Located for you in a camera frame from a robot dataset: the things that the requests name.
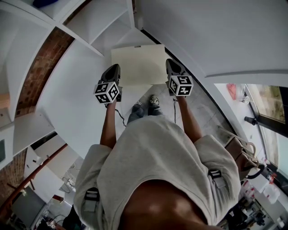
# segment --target person's right arm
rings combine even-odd
[[[177,97],[177,100],[180,107],[184,132],[189,139],[195,143],[197,140],[203,137],[200,126],[189,109],[185,97]]]

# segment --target brick wall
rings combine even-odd
[[[35,111],[35,106],[51,72],[72,41],[74,41],[73,37],[58,28],[51,32],[26,76],[15,117]],[[26,151],[19,153],[10,164],[0,170],[0,204],[13,192],[7,183],[17,187],[23,181]]]

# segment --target sneaker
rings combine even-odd
[[[141,104],[142,104],[141,101],[138,100],[134,105],[136,106],[136,105],[141,105]]]
[[[151,104],[159,105],[159,99],[158,99],[158,97],[156,97],[156,95],[152,95],[152,96],[150,97],[150,103],[151,103]]]

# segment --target gray tile floor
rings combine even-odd
[[[149,104],[149,98],[152,94],[158,96],[160,101],[159,106],[163,114],[171,121],[174,122],[174,106],[173,97],[169,96],[167,86],[165,84],[152,86],[145,95],[140,99],[142,107],[147,110]],[[225,144],[229,136],[223,131],[218,129],[218,125],[231,132],[226,120],[219,112],[217,107],[211,101],[211,99],[205,94],[202,88],[194,81],[192,93],[186,98],[189,107],[198,121],[200,128],[204,135],[213,135],[221,144]],[[131,109],[124,115],[125,124],[128,121]],[[183,129],[182,118],[179,110],[179,105],[176,102],[176,124]],[[122,123],[116,125],[117,137],[119,137],[124,131],[125,127]]]

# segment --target white cube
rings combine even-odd
[[[171,76],[169,89],[176,96],[190,96],[193,88],[193,80],[191,76]]]
[[[102,83],[95,85],[93,94],[100,104],[109,104],[116,99],[119,89],[115,82]]]

